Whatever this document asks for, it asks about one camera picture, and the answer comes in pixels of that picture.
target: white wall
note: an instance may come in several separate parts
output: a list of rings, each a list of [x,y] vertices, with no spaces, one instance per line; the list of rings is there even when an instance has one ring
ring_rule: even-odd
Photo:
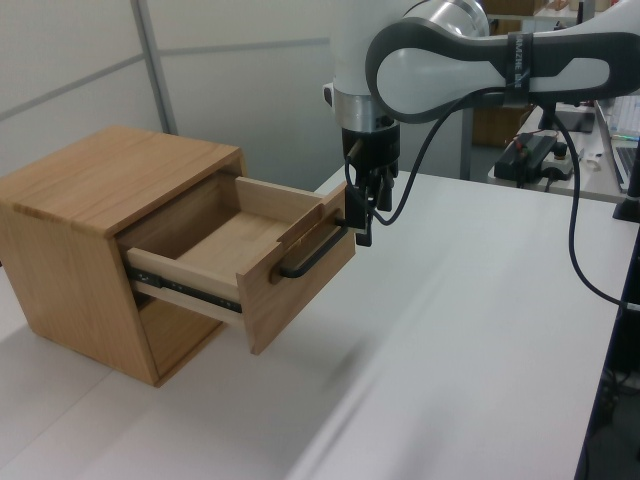
[[[110,124],[161,128],[129,0],[3,0],[0,65],[0,175]]]
[[[178,133],[243,148],[249,175],[315,189],[342,163],[340,129],[322,99],[333,76],[327,0],[147,0]],[[460,174],[462,115],[422,172]],[[410,168],[426,126],[402,130]]]
[[[314,189],[342,162],[328,0],[140,0],[177,133],[241,146],[255,178]],[[130,0],[0,2],[0,175],[118,123],[160,130]],[[422,172],[457,177],[461,115]],[[427,128],[402,130],[410,168]]]

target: cardboard box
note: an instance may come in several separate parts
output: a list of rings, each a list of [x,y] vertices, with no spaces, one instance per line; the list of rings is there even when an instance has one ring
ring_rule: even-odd
[[[578,10],[579,0],[571,0],[569,2],[570,10]],[[611,0],[596,0],[596,12],[604,12],[611,6]]]
[[[473,145],[505,148],[529,111],[524,108],[476,108],[473,111]]]
[[[531,16],[539,12],[549,0],[482,0],[487,15]]]

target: laptop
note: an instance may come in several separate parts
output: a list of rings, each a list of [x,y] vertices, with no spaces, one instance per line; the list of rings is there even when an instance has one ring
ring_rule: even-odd
[[[597,110],[605,154],[613,161],[620,191],[627,193],[640,135],[640,96],[616,98],[607,116]]]

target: cable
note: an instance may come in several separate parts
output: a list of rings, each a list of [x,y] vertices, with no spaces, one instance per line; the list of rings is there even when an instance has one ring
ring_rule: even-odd
[[[584,480],[589,480],[589,449],[587,441],[584,441]]]
[[[363,207],[364,210],[367,213],[373,215],[384,226],[392,225],[393,223],[395,223],[395,221],[398,219],[398,217],[400,217],[400,214],[404,210],[404,207],[405,207],[405,205],[407,203],[407,199],[409,198],[409,194],[411,193],[411,189],[413,187],[413,183],[414,183],[414,181],[416,179],[416,176],[418,174],[418,170],[420,169],[420,165],[422,164],[422,161],[424,160],[424,156],[425,156],[427,150],[429,149],[429,146],[431,145],[431,142],[433,141],[433,138],[436,136],[436,134],[438,133],[438,130],[440,129],[440,127],[442,127],[442,125],[449,118],[449,116],[453,112],[457,111],[458,108],[461,105],[463,105],[465,102],[467,102],[467,100],[469,100],[470,98],[482,97],[482,96],[490,94],[490,93],[500,93],[500,92],[505,92],[505,91],[506,91],[505,87],[484,88],[484,89],[481,89],[481,90],[476,90],[474,92],[468,93],[467,95],[463,96],[462,98],[458,99],[453,104],[451,104],[451,106],[447,109],[447,111],[444,113],[444,115],[442,115],[436,121],[435,125],[429,131],[429,134],[427,135],[427,138],[425,138],[425,140],[424,140],[424,142],[422,144],[422,147],[420,148],[420,151],[418,152],[416,160],[415,160],[415,162],[413,164],[413,168],[411,169],[411,173],[409,174],[409,180],[407,181],[407,185],[405,186],[404,192],[402,194],[402,198],[400,199],[400,203],[398,204],[398,207],[396,208],[396,211],[391,215],[391,217],[389,219],[385,219],[382,215],[380,215],[380,213],[374,207],[369,205],[368,199],[360,197],[360,195],[357,192],[355,186],[353,185],[353,181],[351,180],[351,173],[349,172],[349,166],[350,166],[350,163],[351,163],[350,162],[351,161],[351,157],[349,155],[345,156],[345,163],[344,163],[344,170],[345,170],[345,178],[346,178],[346,181],[347,181],[347,188],[349,190],[351,190],[351,192],[353,194],[353,197],[356,199],[356,201],[358,203],[360,203],[360,206]],[[576,147],[575,147],[575,145],[573,143],[571,135],[569,135],[569,131],[564,126],[564,124],[560,121],[560,119],[558,118],[556,113],[553,111],[553,109],[549,108],[549,107],[541,107],[541,108],[544,111],[544,113],[553,120],[555,125],[557,125],[558,130],[564,136],[564,139],[567,142],[567,146],[569,147],[569,151],[571,152],[571,162],[573,163],[573,171],[574,171],[573,201],[572,201],[572,204],[571,204],[571,217],[570,217],[570,221],[569,221],[569,257],[571,258],[571,265],[573,266],[573,269],[575,270],[576,274],[578,275],[578,278],[580,278],[582,283],[584,283],[585,286],[589,290],[591,290],[593,293],[598,295],[600,298],[602,298],[602,299],[604,299],[604,300],[606,300],[608,302],[611,302],[614,305],[618,305],[619,307],[621,307],[621,308],[626,310],[629,307],[629,304],[627,304],[626,302],[623,302],[622,300],[618,300],[617,298],[614,298],[614,297],[612,297],[610,295],[607,295],[606,293],[604,293],[601,290],[599,290],[598,288],[596,288],[587,279],[587,277],[584,275],[584,273],[582,273],[582,269],[580,268],[580,265],[578,264],[578,259],[577,259],[576,251],[575,251],[576,221],[577,221],[577,218],[578,218],[578,204],[579,204],[579,201],[580,201],[580,164],[579,164],[578,152],[577,152]]]
[[[393,215],[391,215],[389,219],[385,219],[382,215],[380,215],[380,213],[374,207],[369,205],[369,202],[367,201],[367,199],[360,197],[360,195],[358,194],[351,180],[351,173],[349,172],[349,165],[350,165],[351,158],[348,155],[345,157],[345,162],[344,162],[344,172],[345,172],[345,178],[347,180],[347,188],[352,191],[353,197],[356,198],[356,201],[358,203],[360,203],[360,206],[363,207],[368,213],[373,215],[376,218],[376,220],[378,220],[382,225],[384,225],[385,227],[392,225],[398,219],[398,217],[402,213],[402,210],[404,209],[405,204],[407,203],[407,199],[409,198],[409,194],[411,193],[411,188],[413,187],[413,182],[415,181],[416,176],[418,175],[418,170],[420,169],[420,165],[422,165],[424,156],[427,153],[427,150],[429,149],[429,146],[431,145],[433,138],[436,136],[436,133],[438,133],[438,130],[440,130],[440,127],[442,127],[442,124],[444,124],[444,122],[449,118],[449,116],[451,116],[452,113],[456,112],[458,108],[470,98],[482,97],[489,93],[504,92],[505,90],[506,89],[504,87],[483,88],[481,90],[476,90],[475,92],[468,93],[464,97],[456,100],[453,104],[451,104],[451,106],[447,109],[444,115],[442,115],[433,125],[433,127],[429,131],[429,134],[427,135],[427,138],[425,138],[424,142],[422,143],[422,147],[418,152],[416,160],[413,164],[413,168],[411,169],[411,173],[409,174],[409,180],[407,181],[407,185],[404,188],[404,192],[402,193],[402,198],[400,199],[400,203],[398,204],[396,211],[393,213]]]
[[[553,172],[549,174],[549,180],[547,181],[547,186],[544,187],[544,193],[549,193],[549,189],[551,188],[551,184],[556,181],[556,176]]]
[[[576,146],[573,144],[573,140],[571,139],[571,135],[569,135],[569,131],[564,126],[564,124],[560,121],[556,113],[552,108],[541,107],[546,115],[548,115],[553,122],[558,126],[558,130],[564,136],[565,141],[567,142],[567,146],[569,147],[569,151],[571,152],[571,162],[573,163],[573,202],[571,204],[571,218],[569,220],[569,256],[571,257],[571,265],[573,265],[573,269],[575,270],[578,278],[586,285],[586,287],[591,290],[593,293],[598,295],[600,298],[607,300],[623,309],[627,308],[627,303],[622,300],[618,300],[617,298],[613,298],[610,295],[598,290],[588,279],[585,277],[584,273],[582,273],[582,269],[578,264],[578,259],[576,257],[576,220],[578,218],[578,203],[580,201],[580,164],[578,158],[578,152],[576,150]]]
[[[618,376],[613,370],[605,368],[603,372],[609,377],[611,389],[615,395],[624,395],[626,397],[635,397],[640,395],[640,389],[625,385],[625,382],[631,377],[631,371],[620,381],[618,381]]]

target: cabinet top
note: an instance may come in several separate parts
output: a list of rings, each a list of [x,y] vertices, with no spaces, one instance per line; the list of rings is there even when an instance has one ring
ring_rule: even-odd
[[[111,236],[225,166],[238,147],[113,126],[0,178],[0,203]]]

